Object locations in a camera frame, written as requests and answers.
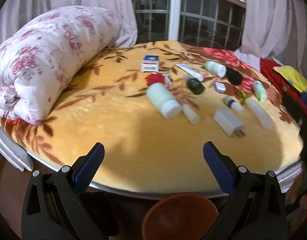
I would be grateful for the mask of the green cartoon lotion bottle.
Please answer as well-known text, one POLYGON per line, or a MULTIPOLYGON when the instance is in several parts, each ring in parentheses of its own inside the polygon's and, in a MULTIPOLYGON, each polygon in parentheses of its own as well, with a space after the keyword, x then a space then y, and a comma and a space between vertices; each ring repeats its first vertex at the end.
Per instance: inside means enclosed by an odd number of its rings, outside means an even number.
POLYGON ((267 93, 260 81, 253 82, 253 91, 255 97, 258 99, 260 103, 263 103, 267 99, 267 93))

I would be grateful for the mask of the black sock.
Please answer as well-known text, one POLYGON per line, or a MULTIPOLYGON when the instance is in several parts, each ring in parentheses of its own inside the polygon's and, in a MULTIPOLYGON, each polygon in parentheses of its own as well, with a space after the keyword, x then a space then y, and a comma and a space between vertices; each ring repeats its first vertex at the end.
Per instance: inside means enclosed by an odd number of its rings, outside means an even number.
POLYGON ((241 85, 243 81, 243 76, 238 71, 232 68, 229 68, 229 67, 226 68, 225 77, 232 85, 235 85, 235 86, 241 85))

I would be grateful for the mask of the white power adapter plug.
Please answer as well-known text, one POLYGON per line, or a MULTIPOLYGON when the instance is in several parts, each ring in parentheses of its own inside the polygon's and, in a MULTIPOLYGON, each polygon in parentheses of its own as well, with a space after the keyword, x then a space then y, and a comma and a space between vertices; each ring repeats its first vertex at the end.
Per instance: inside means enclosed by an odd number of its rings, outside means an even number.
POLYGON ((218 109, 214 114, 214 121, 229 137, 245 137, 245 124, 227 109, 218 109))

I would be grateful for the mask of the small blue capped vial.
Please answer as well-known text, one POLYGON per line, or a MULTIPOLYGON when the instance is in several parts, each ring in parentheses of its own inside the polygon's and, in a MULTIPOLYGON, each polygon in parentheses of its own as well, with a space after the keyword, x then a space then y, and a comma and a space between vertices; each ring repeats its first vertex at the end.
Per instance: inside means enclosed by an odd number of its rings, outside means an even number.
POLYGON ((239 114, 243 113, 244 108, 234 99, 232 99, 230 96, 225 96, 222 101, 227 107, 229 107, 236 113, 239 113, 239 114))

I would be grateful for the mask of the olive green foil wrapper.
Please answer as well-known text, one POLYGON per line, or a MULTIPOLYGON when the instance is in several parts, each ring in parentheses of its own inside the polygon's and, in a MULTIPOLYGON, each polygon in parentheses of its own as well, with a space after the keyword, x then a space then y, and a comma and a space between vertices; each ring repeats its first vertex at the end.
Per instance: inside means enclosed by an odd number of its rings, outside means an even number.
POLYGON ((241 106, 244 106, 247 99, 251 98, 253 96, 253 93, 248 93, 242 89, 235 89, 235 95, 239 98, 239 103, 241 106))

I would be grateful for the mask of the small white purple box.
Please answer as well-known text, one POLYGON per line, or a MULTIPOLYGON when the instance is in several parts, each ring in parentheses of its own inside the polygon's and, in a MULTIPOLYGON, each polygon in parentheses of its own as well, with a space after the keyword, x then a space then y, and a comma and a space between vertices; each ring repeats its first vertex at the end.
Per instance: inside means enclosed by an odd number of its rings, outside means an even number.
POLYGON ((223 83, 216 82, 214 84, 214 89, 217 93, 224 94, 226 92, 226 86, 223 83))

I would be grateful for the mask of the yellow cartoon pillow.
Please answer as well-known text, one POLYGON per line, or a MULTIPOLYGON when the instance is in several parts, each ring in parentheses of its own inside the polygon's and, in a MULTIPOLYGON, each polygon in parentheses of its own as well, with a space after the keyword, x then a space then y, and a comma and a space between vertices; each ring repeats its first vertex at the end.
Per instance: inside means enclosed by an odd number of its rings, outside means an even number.
POLYGON ((307 106, 307 80, 300 72, 291 66, 273 67, 295 90, 300 93, 300 98, 307 106))

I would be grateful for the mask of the dark green round lid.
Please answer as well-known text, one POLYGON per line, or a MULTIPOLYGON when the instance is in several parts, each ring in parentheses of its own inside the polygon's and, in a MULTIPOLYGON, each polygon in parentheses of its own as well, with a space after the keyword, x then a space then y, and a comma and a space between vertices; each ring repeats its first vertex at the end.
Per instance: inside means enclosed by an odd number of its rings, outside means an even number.
POLYGON ((196 78, 188 78, 186 80, 186 85, 194 95, 202 94, 205 90, 203 84, 196 78))

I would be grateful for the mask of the yellow floral plush blanket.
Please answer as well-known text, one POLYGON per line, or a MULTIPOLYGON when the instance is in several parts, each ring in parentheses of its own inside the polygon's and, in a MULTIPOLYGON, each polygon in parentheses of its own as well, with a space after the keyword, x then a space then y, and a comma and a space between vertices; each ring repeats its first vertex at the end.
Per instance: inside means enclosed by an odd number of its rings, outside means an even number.
POLYGON ((215 196, 221 190, 205 163, 202 148, 208 141, 237 165, 255 173, 273 170, 285 179, 303 147, 298 126, 281 103, 281 95, 260 72, 241 62, 232 51, 201 48, 176 41, 138 44, 126 49, 105 49, 86 64, 39 126, 0 118, 0 126, 23 149, 51 168, 72 165, 97 142, 105 159, 93 178, 106 191, 140 194, 199 192, 215 196), (141 72, 145 55, 158 55, 161 71, 172 79, 173 96, 200 116, 191 124, 185 115, 166 120, 146 96, 147 74, 141 72), (215 92, 219 78, 203 68, 215 61, 243 75, 242 88, 260 81, 267 92, 262 104, 273 120, 264 129, 246 108, 239 119, 245 137, 229 137, 214 121, 223 109, 223 95, 215 92), (186 85, 192 76, 176 64, 186 64, 203 75, 202 94, 186 85))

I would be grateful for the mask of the white green labelled jar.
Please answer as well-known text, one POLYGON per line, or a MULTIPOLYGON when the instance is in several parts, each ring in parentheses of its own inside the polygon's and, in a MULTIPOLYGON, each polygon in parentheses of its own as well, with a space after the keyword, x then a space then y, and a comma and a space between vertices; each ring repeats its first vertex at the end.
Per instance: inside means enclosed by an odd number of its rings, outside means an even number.
POLYGON ((226 66, 214 61, 206 61, 204 64, 204 68, 211 74, 214 74, 218 77, 224 77, 227 72, 226 66))

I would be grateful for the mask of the red cloth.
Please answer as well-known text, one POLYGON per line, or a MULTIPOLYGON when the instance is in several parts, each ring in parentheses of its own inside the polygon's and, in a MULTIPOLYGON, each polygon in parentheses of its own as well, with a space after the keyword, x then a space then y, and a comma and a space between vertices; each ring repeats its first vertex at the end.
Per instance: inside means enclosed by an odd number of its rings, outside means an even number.
POLYGON ((301 99, 300 93, 292 87, 278 72, 276 72, 273 67, 279 67, 275 61, 268 59, 260 60, 260 72, 266 77, 269 82, 277 89, 277 91, 282 95, 286 92, 291 96, 293 100, 301 107, 301 109, 307 114, 307 106, 301 99))

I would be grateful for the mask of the rolled pink floral quilt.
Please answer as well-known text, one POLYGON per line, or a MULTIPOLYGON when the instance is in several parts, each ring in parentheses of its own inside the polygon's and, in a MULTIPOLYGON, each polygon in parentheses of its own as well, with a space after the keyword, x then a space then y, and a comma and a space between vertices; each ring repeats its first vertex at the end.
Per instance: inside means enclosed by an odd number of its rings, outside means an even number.
POLYGON ((0 45, 0 117, 38 124, 79 69, 113 44, 120 24, 99 7, 45 12, 0 45))

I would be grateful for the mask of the white toothpaste tube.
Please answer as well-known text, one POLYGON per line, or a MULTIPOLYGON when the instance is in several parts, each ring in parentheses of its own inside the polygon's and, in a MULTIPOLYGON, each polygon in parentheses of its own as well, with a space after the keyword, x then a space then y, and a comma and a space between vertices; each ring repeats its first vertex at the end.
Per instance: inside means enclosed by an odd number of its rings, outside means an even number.
POLYGON ((181 70, 183 70, 184 72, 186 72, 187 74, 189 74, 190 76, 192 76, 193 78, 196 78, 198 81, 202 82, 204 80, 203 75, 201 75, 196 70, 193 70, 192 68, 190 68, 186 64, 183 64, 183 63, 182 64, 176 64, 176 66, 178 68, 180 68, 181 70))

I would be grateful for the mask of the right sheer white curtain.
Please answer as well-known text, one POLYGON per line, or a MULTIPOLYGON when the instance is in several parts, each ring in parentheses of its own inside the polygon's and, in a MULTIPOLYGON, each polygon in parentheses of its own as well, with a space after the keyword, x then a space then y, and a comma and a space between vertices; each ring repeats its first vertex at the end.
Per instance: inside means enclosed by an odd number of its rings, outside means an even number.
POLYGON ((307 6, 303 0, 245 0, 241 47, 234 54, 260 69, 261 59, 276 59, 307 79, 307 6))

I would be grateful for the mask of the white bed frame edge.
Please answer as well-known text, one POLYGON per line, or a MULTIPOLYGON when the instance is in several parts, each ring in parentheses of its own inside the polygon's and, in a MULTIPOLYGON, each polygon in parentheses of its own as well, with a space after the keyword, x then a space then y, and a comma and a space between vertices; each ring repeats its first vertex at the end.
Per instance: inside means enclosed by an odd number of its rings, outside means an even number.
POLYGON ((33 170, 33 160, 0 126, 0 153, 20 171, 33 170))

